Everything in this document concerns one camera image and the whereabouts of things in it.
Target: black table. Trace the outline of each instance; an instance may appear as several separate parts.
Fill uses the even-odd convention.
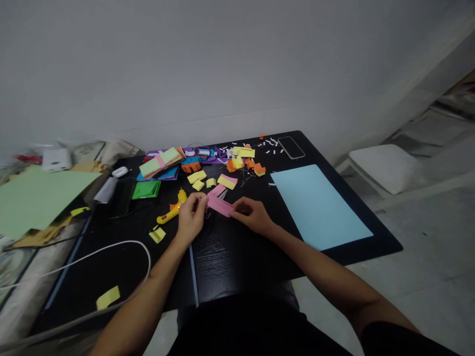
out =
[[[222,165],[202,165],[203,170],[208,178],[218,178],[220,174],[239,178],[236,188],[228,190],[226,201],[232,203],[243,195],[261,200],[272,220],[301,239],[277,188],[269,186],[268,183],[272,182],[270,176],[272,171],[279,172],[316,164],[373,233],[372,237],[333,247],[325,250],[324,253],[342,265],[348,265],[402,250],[402,246],[394,236],[301,131],[268,137],[277,140],[284,136],[293,137],[305,152],[305,157],[291,160],[285,153],[281,154],[279,148],[276,148],[274,155],[272,154],[273,149],[269,147],[268,143],[266,146],[255,147],[255,162],[260,162],[263,167],[266,167],[267,172],[262,177],[248,179],[244,186],[241,185],[247,174],[229,173]],[[241,146],[243,143],[255,145],[262,141],[256,137],[234,142],[237,142],[237,146]],[[231,147],[234,144],[226,142],[216,146]],[[265,152],[269,149],[271,149],[271,154],[266,154]],[[135,184],[135,177],[139,173],[138,166],[142,164],[142,160],[143,156],[127,158],[119,160],[115,165],[114,168],[125,165],[132,169],[131,176],[123,181],[124,185]],[[152,256],[152,262],[155,263],[175,235],[178,219],[173,219],[164,225],[163,229],[167,236],[158,245],[149,237],[148,231],[156,225],[156,217],[167,212],[168,204],[176,203],[180,186],[188,195],[195,191],[186,176],[180,173],[177,181],[162,182],[156,199],[131,201],[130,211],[135,212],[126,218],[110,220],[109,207],[98,205],[88,227],[88,232],[94,232],[87,234],[80,241],[74,259],[118,241],[136,239],[147,246]],[[192,248],[200,303],[303,276],[300,269],[277,246],[256,235],[238,221],[226,218],[216,212],[205,221],[203,230],[193,242]],[[115,285],[119,285],[121,291],[121,299],[118,302],[124,300],[143,278],[146,265],[147,260],[141,247],[136,244],[128,244],[108,249],[89,258],[87,262],[72,266],[65,274],[58,292],[54,298],[51,298],[49,308],[44,309],[38,317],[31,334],[48,330],[94,311],[98,296]],[[165,310],[193,304],[191,264],[190,256],[187,253],[180,264]],[[89,320],[68,330],[62,336],[102,328],[112,315],[111,312]]]

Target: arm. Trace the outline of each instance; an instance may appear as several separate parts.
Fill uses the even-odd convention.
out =
[[[123,305],[108,323],[91,355],[131,355],[145,351],[183,254],[203,227],[207,202],[206,194],[193,193],[181,206],[177,235],[153,266],[140,293]]]
[[[373,321],[388,321],[418,332],[393,304],[360,277],[276,225],[262,202],[242,197],[233,207],[238,210],[232,214],[233,218],[279,246],[345,315],[359,338],[365,326]]]

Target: yellow hot glue gun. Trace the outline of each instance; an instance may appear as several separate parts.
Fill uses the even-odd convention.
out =
[[[178,215],[178,211],[180,207],[183,205],[184,202],[187,200],[186,192],[180,187],[180,191],[178,192],[178,203],[170,204],[170,212],[164,216],[157,217],[157,223],[163,225],[167,223],[170,219],[174,218]]]

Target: pink paper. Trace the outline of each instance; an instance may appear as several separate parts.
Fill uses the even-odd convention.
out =
[[[218,196],[220,195],[222,192],[224,192],[224,190],[226,189],[226,187],[222,184],[218,184],[216,187],[214,187],[209,193],[208,195],[214,195],[214,196]]]
[[[155,159],[158,161],[158,164],[160,165],[160,168],[165,167],[165,162],[164,162],[163,159],[160,157],[160,155],[156,155],[156,156],[155,156]]]
[[[234,183],[234,184],[237,184],[238,183],[238,180],[237,178],[231,178],[231,177],[228,177],[228,176],[225,176],[225,175],[221,175],[221,177],[229,180],[231,183]]]
[[[233,206],[230,203],[225,202],[214,195],[208,194],[208,198],[208,206],[211,209],[216,210],[218,213],[223,214],[225,217],[229,218],[229,213],[234,211]]]

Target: hand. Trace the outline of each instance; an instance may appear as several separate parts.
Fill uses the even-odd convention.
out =
[[[180,207],[176,239],[190,245],[203,228],[204,212],[208,203],[205,193],[192,193]]]
[[[231,216],[260,235],[267,236],[277,226],[261,201],[241,197],[233,204],[233,208],[236,211],[231,212]]]

